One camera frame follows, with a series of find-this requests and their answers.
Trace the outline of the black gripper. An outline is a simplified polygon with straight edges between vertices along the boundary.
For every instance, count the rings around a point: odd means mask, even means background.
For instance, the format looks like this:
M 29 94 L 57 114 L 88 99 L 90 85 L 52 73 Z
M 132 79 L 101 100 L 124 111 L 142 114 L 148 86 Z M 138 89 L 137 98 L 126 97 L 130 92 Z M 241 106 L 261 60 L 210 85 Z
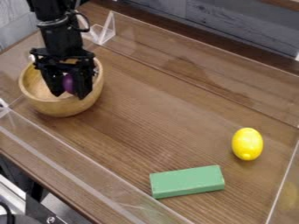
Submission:
M 94 54 L 82 48 L 81 29 L 77 23 L 38 23 L 44 47 L 33 48 L 34 68 L 40 70 L 50 93 L 64 93 L 62 74 L 72 73 L 73 93 L 82 100 L 92 91 Z

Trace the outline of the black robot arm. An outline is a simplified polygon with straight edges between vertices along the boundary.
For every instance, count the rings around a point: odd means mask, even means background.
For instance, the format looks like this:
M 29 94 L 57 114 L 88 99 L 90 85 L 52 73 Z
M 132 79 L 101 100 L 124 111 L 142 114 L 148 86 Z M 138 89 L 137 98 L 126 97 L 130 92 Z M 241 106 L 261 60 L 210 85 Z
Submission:
M 50 93 L 58 97 L 65 91 L 82 100 L 92 91 L 94 53 L 82 48 L 81 33 L 74 11 L 74 0 L 25 0 L 38 20 L 44 48 L 33 48 L 33 66 L 41 72 Z

